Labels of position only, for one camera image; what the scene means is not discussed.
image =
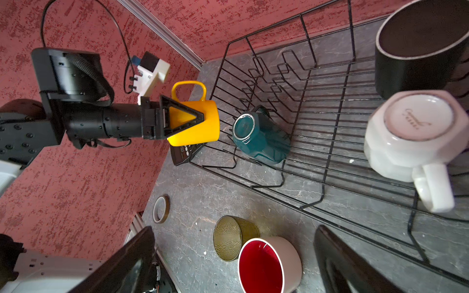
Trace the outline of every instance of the red wall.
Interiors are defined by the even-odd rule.
[[[0,1],[0,105],[39,99],[30,59],[40,47],[39,24],[47,0]],[[104,0],[124,31],[130,54],[150,51],[172,65],[158,93],[196,79],[198,71],[115,0]],[[117,103],[136,103],[122,89],[124,47],[106,12],[91,0],[59,0],[49,9],[47,44],[98,52]],[[179,90],[187,100],[191,88]],[[124,149],[62,145],[44,149],[0,198],[0,232],[26,248],[52,255],[107,259],[122,244],[133,215],[144,209],[168,150],[166,141],[135,139]]]
[[[240,38],[328,0],[140,0],[203,60],[222,57],[229,41]],[[351,0],[354,22],[393,12],[410,0]],[[347,1],[305,16],[308,33],[348,24]],[[304,36],[299,20],[253,37],[259,48]],[[247,44],[230,54],[248,50]]]

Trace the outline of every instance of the yellow mug handle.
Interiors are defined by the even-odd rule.
[[[207,88],[205,87],[205,84],[195,81],[195,80],[185,80],[182,82],[177,82],[173,85],[173,89],[171,90],[171,97],[173,100],[179,102],[179,99],[176,97],[176,88],[182,84],[198,84],[202,87],[202,90],[204,93],[202,94],[202,97],[200,98],[200,101],[205,101],[205,97],[207,96]]]

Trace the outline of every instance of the tape roll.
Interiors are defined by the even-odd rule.
[[[163,210],[163,216],[160,218],[158,217],[158,208],[164,206]],[[155,205],[153,206],[153,221],[155,221],[156,224],[162,224],[164,221],[166,221],[166,218],[168,218],[169,214],[169,197],[168,195],[162,195],[158,197],[158,199],[155,202]]]

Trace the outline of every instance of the black mug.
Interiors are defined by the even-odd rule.
[[[375,87],[390,98],[404,90],[439,90],[469,39],[469,0],[416,0],[379,28]]]

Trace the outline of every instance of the dish rack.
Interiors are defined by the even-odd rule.
[[[313,35],[311,15],[327,16],[334,7],[343,8],[345,25]],[[210,152],[190,163],[469,287],[448,261],[428,256],[435,248],[423,238],[432,229],[455,229],[447,235],[452,241],[459,229],[469,228],[468,195],[456,196],[454,212],[431,214],[419,203],[413,184],[381,177],[364,156],[368,117],[384,100],[374,88],[374,39],[387,16],[354,23],[352,10],[350,0],[332,0],[230,42],[210,95],[219,108],[220,139],[205,144]],[[289,37],[289,43],[276,40],[286,27],[302,29],[303,36]],[[272,38],[277,45],[254,49]],[[231,55],[243,48],[250,53]],[[461,100],[468,94],[453,93]],[[291,152],[275,166],[248,157],[231,140],[235,119],[256,105],[266,106],[290,133]],[[223,164],[209,155],[213,152],[226,157]],[[450,172],[457,185],[469,174],[464,166],[450,167]],[[337,212],[335,204],[346,208]],[[382,217],[388,213],[392,219]]]

